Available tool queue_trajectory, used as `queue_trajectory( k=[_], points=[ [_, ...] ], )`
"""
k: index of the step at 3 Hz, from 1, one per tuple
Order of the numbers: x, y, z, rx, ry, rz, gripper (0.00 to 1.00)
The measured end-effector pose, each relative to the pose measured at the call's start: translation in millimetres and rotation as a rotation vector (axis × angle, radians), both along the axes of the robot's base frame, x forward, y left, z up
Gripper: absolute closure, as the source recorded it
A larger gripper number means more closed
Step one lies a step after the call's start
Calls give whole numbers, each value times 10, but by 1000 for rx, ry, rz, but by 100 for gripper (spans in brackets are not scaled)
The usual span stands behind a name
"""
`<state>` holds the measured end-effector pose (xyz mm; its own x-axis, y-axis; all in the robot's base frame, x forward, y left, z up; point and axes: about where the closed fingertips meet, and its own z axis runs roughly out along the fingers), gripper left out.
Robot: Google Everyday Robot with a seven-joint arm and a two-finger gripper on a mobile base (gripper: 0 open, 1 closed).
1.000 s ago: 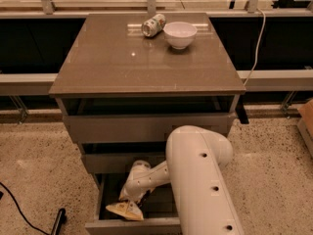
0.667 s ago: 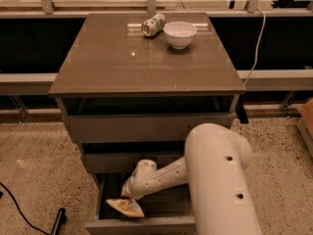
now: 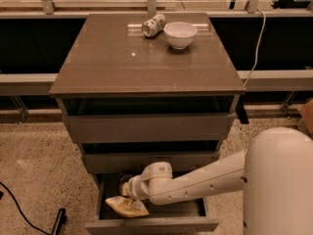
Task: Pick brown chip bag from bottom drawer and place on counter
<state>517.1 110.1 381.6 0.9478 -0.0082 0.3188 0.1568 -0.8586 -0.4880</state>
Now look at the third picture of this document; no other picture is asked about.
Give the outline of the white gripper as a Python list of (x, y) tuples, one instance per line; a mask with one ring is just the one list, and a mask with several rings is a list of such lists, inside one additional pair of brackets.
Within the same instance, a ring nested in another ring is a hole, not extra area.
[(132, 199), (142, 200), (144, 192), (141, 186), (141, 176), (131, 177), (128, 182), (121, 186), (121, 195), (130, 196)]

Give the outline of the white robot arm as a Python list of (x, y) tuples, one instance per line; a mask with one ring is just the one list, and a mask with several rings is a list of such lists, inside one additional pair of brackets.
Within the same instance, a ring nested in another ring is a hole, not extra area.
[(169, 205), (242, 190), (244, 235), (313, 235), (313, 140), (275, 127), (248, 148), (174, 178), (169, 163), (153, 163), (129, 180), (133, 199)]

